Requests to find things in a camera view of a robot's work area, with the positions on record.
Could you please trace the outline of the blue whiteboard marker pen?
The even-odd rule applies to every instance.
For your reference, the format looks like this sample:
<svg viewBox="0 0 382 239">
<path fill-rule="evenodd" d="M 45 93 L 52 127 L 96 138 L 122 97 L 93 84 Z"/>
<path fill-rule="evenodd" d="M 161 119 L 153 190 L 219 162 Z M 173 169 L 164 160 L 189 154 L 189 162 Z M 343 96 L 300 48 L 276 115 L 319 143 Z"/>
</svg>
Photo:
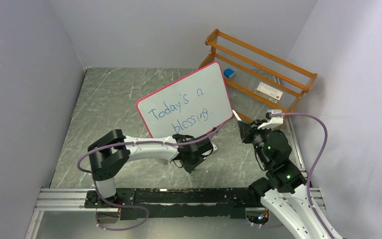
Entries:
<svg viewBox="0 0 382 239">
<path fill-rule="evenodd" d="M 236 117 L 236 119 L 238 121 L 241 121 L 241 118 L 239 117 L 238 113 L 235 110 L 232 110 L 232 112 L 233 112 L 234 116 Z"/>
</svg>

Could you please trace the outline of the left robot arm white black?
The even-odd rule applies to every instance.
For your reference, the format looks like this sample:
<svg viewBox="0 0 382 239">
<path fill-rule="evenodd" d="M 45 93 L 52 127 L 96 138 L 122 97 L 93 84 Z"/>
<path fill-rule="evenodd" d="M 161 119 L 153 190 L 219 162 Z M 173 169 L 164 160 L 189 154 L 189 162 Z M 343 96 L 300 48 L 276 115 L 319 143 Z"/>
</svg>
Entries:
<svg viewBox="0 0 382 239">
<path fill-rule="evenodd" d="M 88 146 L 87 157 L 91 166 L 89 173 L 99 191 L 97 199 L 105 207 L 111 207 L 118 199 L 114 178 L 125 164 L 163 159 L 177 161 L 181 168 L 191 173 L 215 151 L 217 146 L 207 134 L 193 137 L 176 133 L 163 138 L 136 138 L 114 129 Z"/>
</svg>

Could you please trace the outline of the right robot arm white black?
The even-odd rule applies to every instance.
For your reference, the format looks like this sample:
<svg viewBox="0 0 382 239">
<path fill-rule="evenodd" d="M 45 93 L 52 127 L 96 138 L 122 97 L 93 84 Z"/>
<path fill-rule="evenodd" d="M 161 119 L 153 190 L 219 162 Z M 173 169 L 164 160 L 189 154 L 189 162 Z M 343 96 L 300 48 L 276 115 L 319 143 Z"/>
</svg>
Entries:
<svg viewBox="0 0 382 239">
<path fill-rule="evenodd" d="M 267 120 L 238 121 L 242 142 L 253 146 L 266 172 L 249 186 L 250 203 L 267 208 L 296 239 L 340 239 L 309 195 L 306 178 L 290 161 L 292 147 L 286 135 L 266 124 Z"/>
</svg>

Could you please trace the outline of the whiteboard with pink frame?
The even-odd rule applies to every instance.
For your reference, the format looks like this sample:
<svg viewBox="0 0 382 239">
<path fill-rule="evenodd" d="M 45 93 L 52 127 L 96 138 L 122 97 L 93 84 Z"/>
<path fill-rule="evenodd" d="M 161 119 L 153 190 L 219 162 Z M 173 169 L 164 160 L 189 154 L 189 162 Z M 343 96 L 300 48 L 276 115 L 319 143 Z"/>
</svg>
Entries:
<svg viewBox="0 0 382 239">
<path fill-rule="evenodd" d="M 199 137 L 233 117 L 218 62 L 212 62 L 141 98 L 137 110 L 153 138 Z"/>
</svg>

